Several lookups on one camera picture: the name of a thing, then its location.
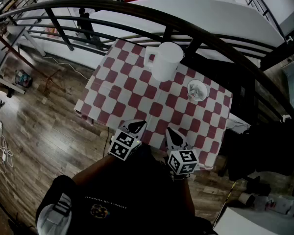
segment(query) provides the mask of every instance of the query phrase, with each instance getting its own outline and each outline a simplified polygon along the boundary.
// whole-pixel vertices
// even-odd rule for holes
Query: pitcher handle
[[[149,57],[150,55],[156,55],[158,54],[158,47],[146,47],[146,52],[145,52],[145,57],[144,57],[144,66],[147,66],[147,67],[152,67],[153,66],[153,62],[151,62],[149,60]]]

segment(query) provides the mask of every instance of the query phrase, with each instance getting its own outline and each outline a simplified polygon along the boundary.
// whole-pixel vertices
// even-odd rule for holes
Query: floor
[[[108,133],[107,128],[99,124],[92,127],[74,113],[74,105],[87,80],[70,67],[57,66],[51,63],[51,59],[42,59],[32,49],[24,47],[21,54],[46,74],[60,68],[54,81],[66,90],[64,93],[49,86],[44,92],[45,82],[39,74],[12,55],[7,59],[2,73],[4,79],[13,80],[15,70],[23,69],[31,74],[34,82],[24,95],[7,98],[0,92],[0,98],[5,102],[0,111],[3,135],[13,152],[13,168],[7,165],[6,173],[0,173],[0,202],[13,217],[18,213],[21,222],[35,226],[37,207],[53,179],[63,174],[72,177],[102,158],[109,147],[107,145],[103,151],[107,135],[111,136],[112,132]],[[85,67],[72,65],[86,77],[93,73]],[[224,162],[225,158],[218,156],[213,170],[198,171],[189,178],[196,215],[211,222],[217,217],[233,185],[227,176],[221,178],[217,175]],[[291,194],[293,191],[294,176],[255,173],[252,177],[257,175],[270,182],[272,192]],[[231,199],[237,199],[244,189],[245,181],[239,180]]]

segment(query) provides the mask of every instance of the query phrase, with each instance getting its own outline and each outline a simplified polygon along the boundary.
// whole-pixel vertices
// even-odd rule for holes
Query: checkered tablecloth
[[[159,82],[144,67],[144,55],[144,47],[117,40],[74,109],[90,124],[95,120],[113,129],[125,120],[146,120],[142,142],[163,151],[165,130],[174,128],[199,151],[200,168],[211,168],[225,132],[232,93],[182,64],[172,81]],[[202,102],[190,102],[187,97],[187,85],[193,79],[207,87],[208,97]]]

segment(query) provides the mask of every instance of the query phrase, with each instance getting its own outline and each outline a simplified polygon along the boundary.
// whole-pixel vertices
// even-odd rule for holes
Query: white pitcher
[[[150,55],[154,54],[155,58],[149,60]],[[172,42],[162,43],[159,47],[147,47],[144,65],[151,68],[152,76],[160,81],[165,82],[173,78],[175,70],[184,57],[181,47]]]

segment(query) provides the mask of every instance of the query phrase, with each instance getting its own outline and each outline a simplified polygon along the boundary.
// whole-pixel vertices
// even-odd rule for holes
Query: black shirt
[[[207,232],[212,231],[210,222],[181,211],[173,184],[160,163],[149,156],[118,161],[112,170],[85,187],[77,186],[67,176],[59,176],[37,210],[36,223],[43,208],[57,203],[64,193],[72,200],[68,234],[161,228],[167,231],[178,227],[195,227],[199,235],[204,231],[212,234]]]
[[[79,16],[80,18],[89,18],[89,13],[84,13]],[[77,20],[77,26],[80,26],[82,29],[85,30],[93,30],[92,23],[90,21],[85,20]]]

